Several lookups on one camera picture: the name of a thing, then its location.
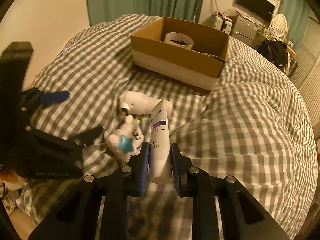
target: cardboard box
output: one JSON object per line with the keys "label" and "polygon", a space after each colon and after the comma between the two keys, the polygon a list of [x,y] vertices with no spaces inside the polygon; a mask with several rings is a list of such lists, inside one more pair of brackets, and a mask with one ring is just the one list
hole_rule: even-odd
{"label": "cardboard box", "polygon": [[[189,36],[194,41],[193,48],[162,42],[169,32]],[[132,34],[133,62],[184,83],[212,90],[226,59],[228,38],[228,34],[209,26],[160,18]]]}

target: blue star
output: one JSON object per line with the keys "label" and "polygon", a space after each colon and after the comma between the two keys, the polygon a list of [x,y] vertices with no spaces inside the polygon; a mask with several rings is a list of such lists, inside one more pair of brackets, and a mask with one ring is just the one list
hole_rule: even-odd
{"label": "blue star", "polygon": [[125,135],[120,136],[120,142],[118,147],[126,154],[127,152],[133,152],[134,148],[132,146],[133,138],[128,138]]}

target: checkered blanket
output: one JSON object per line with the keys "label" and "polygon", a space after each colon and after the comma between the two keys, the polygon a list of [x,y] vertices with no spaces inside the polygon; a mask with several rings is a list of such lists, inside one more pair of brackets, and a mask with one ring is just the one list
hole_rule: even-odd
{"label": "checkered blanket", "polygon": [[[43,109],[36,128],[67,139],[101,124],[119,124],[117,100],[126,90],[173,102],[171,143],[210,175],[235,176],[294,238],[316,189],[316,147],[303,99],[274,65],[230,37],[216,88],[203,96],[132,65],[130,34],[157,19],[124,15],[86,29],[65,46],[32,86],[68,90],[69,100]],[[150,117],[141,127],[150,136]],[[84,152],[84,172],[106,176],[118,164],[100,139]],[[20,208],[39,223],[79,180],[31,181]],[[191,239],[192,200],[173,185],[147,184],[143,198],[128,199],[129,239]]]}

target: backpack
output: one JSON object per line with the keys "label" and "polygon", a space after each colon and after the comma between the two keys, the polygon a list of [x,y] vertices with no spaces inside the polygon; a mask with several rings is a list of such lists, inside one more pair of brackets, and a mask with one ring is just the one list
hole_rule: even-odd
{"label": "backpack", "polygon": [[288,63],[287,44],[282,41],[264,40],[258,46],[257,52],[277,68],[281,68]]}

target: white toy figure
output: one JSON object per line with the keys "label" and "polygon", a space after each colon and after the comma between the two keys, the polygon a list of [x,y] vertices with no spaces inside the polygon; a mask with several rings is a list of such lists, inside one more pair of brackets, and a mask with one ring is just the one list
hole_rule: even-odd
{"label": "white toy figure", "polygon": [[143,140],[140,123],[128,115],[120,129],[107,136],[106,144],[120,161],[127,163],[131,156],[139,154]]}

